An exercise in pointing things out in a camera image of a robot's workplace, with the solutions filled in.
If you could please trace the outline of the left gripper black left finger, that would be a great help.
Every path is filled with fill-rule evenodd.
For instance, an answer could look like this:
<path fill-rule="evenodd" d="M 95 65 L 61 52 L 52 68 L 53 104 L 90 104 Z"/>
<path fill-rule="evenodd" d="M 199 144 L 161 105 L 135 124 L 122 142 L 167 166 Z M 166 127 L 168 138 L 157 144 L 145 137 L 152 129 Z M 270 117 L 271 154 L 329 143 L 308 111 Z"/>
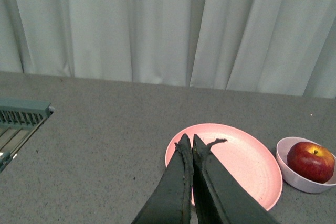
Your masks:
<path fill-rule="evenodd" d="M 156 189 L 133 223 L 190 223 L 193 184 L 190 139 L 183 134 Z"/>

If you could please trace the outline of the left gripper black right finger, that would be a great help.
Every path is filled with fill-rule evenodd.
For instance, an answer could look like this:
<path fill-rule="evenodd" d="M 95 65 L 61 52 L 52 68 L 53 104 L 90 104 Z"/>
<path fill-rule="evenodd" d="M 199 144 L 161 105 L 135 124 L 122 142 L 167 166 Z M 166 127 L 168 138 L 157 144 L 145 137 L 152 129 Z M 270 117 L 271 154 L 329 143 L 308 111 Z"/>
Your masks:
<path fill-rule="evenodd" d="M 213 154 L 211 148 L 227 142 L 205 144 L 193 139 L 193 194 L 198 223 L 278 223 Z"/>

